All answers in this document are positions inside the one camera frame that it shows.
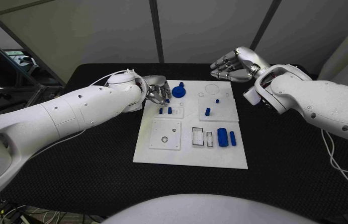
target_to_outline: blue object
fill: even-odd
[[[238,146],[235,132],[230,132],[230,145]]]
[[[210,115],[210,108],[207,108],[206,110],[206,116],[209,117],[209,115]]]
[[[229,146],[229,138],[227,138],[226,128],[217,129],[217,136],[219,136],[219,146],[227,147]]]
[[[171,91],[171,94],[174,97],[180,98],[186,95],[187,91],[186,91],[186,88],[179,86],[179,87],[174,87],[173,88],[173,91]]]

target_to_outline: white board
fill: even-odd
[[[183,98],[173,97],[167,107],[153,103],[151,101],[147,101],[145,103],[133,162],[248,169],[238,116],[233,119],[233,122],[217,121],[215,118],[212,121],[206,119],[204,121],[200,120],[200,99],[209,99],[203,101],[215,104],[216,99],[220,100],[220,103],[223,103],[220,105],[222,108],[217,108],[220,103],[213,107],[217,115],[222,116],[223,113],[226,113],[226,106],[230,106],[233,109],[232,112],[235,113],[236,102],[230,82],[168,80],[170,88],[173,89],[176,86],[179,86],[180,82],[184,82],[184,88],[187,91],[187,94]],[[184,117],[173,118],[170,115],[167,115],[168,107],[180,109],[180,113],[184,113]],[[160,140],[167,137],[168,139],[166,140],[170,141],[171,139],[168,136],[177,137],[177,135],[173,133],[173,126],[174,124],[179,124],[179,122],[181,123],[180,141],[177,141],[177,144],[170,142],[170,147],[164,147]],[[161,130],[154,130],[158,129],[157,127],[154,128],[154,124],[157,124],[156,126],[161,126]],[[203,146],[193,145],[193,128],[203,128]],[[219,128],[226,128],[227,130],[227,147],[219,146]],[[229,134],[230,131],[235,132],[238,142],[236,146],[232,146]],[[212,132],[213,147],[207,146],[207,132]]]

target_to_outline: black tablecloth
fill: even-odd
[[[206,64],[85,64],[65,92],[127,68],[168,80],[216,80]],[[312,219],[344,214],[348,181],[330,165],[319,129],[295,110],[279,115],[263,105],[252,106],[242,96],[252,84],[232,83],[249,170],[133,163],[141,110],[122,113],[29,161],[2,198],[111,215],[160,196],[210,193],[256,200]],[[337,160],[345,165],[348,144],[334,140]]]

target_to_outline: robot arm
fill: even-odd
[[[308,123],[348,139],[348,86],[312,81],[292,65],[271,66],[246,47],[226,54],[210,68],[217,79],[256,79],[243,94],[253,105],[262,101],[279,114],[294,108]]]
[[[144,99],[166,105],[171,98],[164,76],[128,70],[110,77],[108,87],[85,87],[56,99],[0,115],[0,191],[32,155],[68,135],[102,124],[121,112],[143,108]]]

